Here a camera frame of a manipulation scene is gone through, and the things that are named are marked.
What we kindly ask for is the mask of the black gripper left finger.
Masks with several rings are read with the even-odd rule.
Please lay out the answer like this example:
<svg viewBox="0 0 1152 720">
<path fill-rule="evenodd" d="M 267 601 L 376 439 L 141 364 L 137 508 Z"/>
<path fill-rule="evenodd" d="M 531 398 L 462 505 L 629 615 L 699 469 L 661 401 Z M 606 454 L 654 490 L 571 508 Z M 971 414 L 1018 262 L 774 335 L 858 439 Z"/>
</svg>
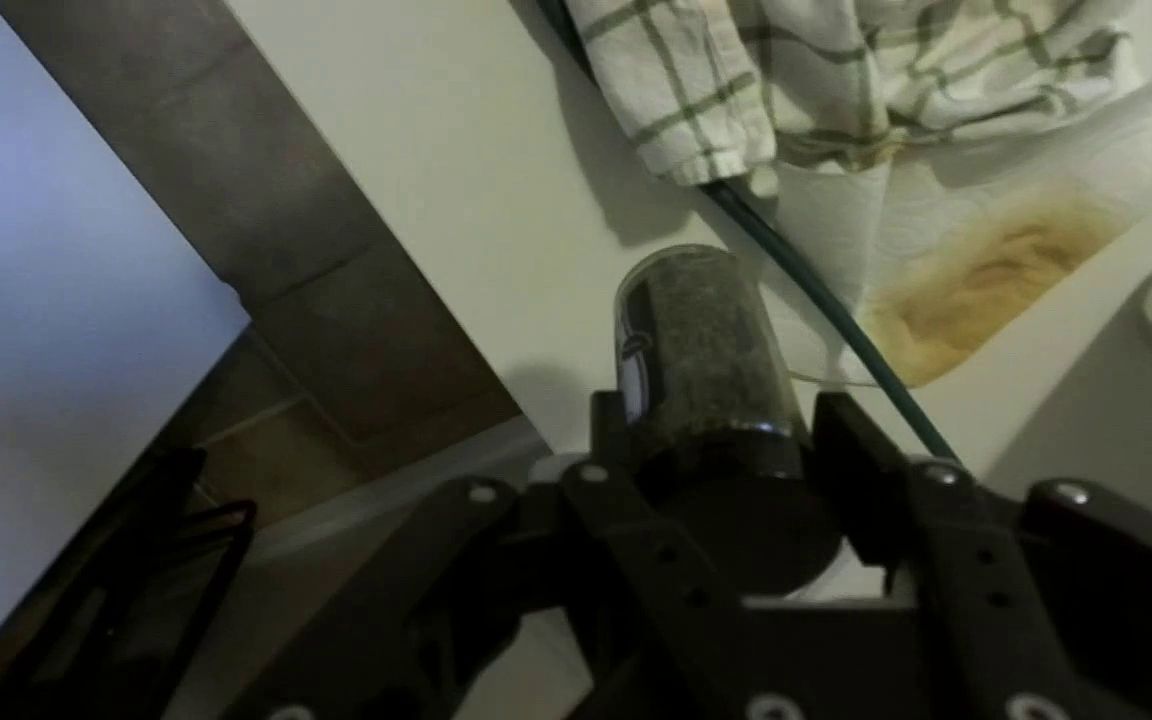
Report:
<svg viewBox="0 0 1152 720">
<path fill-rule="evenodd" d="M 579 652 L 593 690 L 571 720 L 791 720 L 758 615 L 695 538 L 657 511 L 634 477 L 618 393 L 593 398 L 593 454 L 563 471 L 563 505 L 618 579 L 621 652 Z"/>
</svg>

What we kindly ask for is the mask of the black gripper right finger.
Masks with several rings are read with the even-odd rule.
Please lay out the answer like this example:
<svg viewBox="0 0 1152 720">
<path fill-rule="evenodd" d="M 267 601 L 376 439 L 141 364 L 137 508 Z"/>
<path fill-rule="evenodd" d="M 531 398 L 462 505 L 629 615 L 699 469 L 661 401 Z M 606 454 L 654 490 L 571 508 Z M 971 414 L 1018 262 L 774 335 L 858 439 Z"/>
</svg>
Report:
<svg viewBox="0 0 1152 720">
<path fill-rule="evenodd" d="M 909 583 L 954 720 L 1093 720 L 1020 542 L 962 465 L 909 461 L 849 393 L 825 393 L 808 477 L 858 558 Z"/>
</svg>

